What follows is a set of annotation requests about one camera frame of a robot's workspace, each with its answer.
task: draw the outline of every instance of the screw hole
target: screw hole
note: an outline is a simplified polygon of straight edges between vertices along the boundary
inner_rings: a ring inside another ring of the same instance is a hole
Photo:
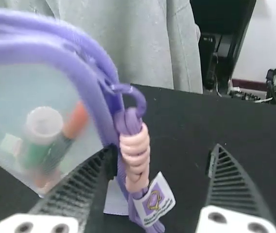
[[[32,227],[33,227],[32,223],[24,222],[17,227],[17,229],[15,230],[15,233],[29,233]]]
[[[59,224],[54,227],[52,233],[68,233],[69,227],[66,224]]]
[[[226,218],[218,213],[218,212],[213,212],[213,213],[210,213],[208,215],[208,219],[214,221],[214,222],[217,222],[217,223],[222,223],[222,224],[225,224],[226,223]]]
[[[250,230],[251,232],[254,232],[254,233],[269,233],[268,230],[264,226],[262,226],[259,223],[255,223],[255,222],[248,224],[248,230]]]

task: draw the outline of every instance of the pink coiled cord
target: pink coiled cord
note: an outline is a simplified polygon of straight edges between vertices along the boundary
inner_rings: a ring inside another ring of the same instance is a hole
[[[150,137],[145,123],[135,135],[120,135],[120,148],[125,163],[128,192],[138,192],[149,185]]]

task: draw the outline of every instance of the white label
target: white label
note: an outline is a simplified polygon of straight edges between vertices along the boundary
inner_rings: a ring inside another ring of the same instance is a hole
[[[6,134],[0,144],[0,149],[13,156],[18,156],[21,150],[22,139],[11,134]]]
[[[173,192],[161,172],[151,182],[147,194],[139,200],[134,200],[138,216],[144,227],[152,226],[175,204]]]

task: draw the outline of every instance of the purple strap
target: purple strap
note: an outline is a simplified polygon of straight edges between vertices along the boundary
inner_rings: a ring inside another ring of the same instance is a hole
[[[118,84],[113,87],[115,92],[121,92],[123,94],[129,94],[136,99],[137,108],[128,108],[124,111],[118,112],[114,115],[114,123],[117,131],[120,134],[124,135],[134,135],[138,134],[141,131],[142,119],[141,117],[144,115],[146,110],[146,101],[144,96],[136,90],[134,87]],[[125,184],[125,169],[124,164],[119,156],[118,159],[118,180],[120,184]],[[142,226],[141,220],[137,214],[137,211],[134,206],[133,199],[141,199],[148,191],[148,188],[144,188],[136,193],[129,193],[128,195],[128,215],[129,219]],[[147,233],[163,233],[165,232],[164,225],[157,221],[153,226],[144,228]]]

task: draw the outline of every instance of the marker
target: marker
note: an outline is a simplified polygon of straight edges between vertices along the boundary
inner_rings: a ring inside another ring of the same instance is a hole
[[[52,143],[48,154],[41,165],[41,176],[35,181],[35,184],[38,187],[44,187],[50,180],[49,178],[52,176],[59,163],[65,157],[72,143],[87,123],[87,111],[85,110],[83,103],[79,101],[77,102],[68,121],[64,124],[61,133]]]

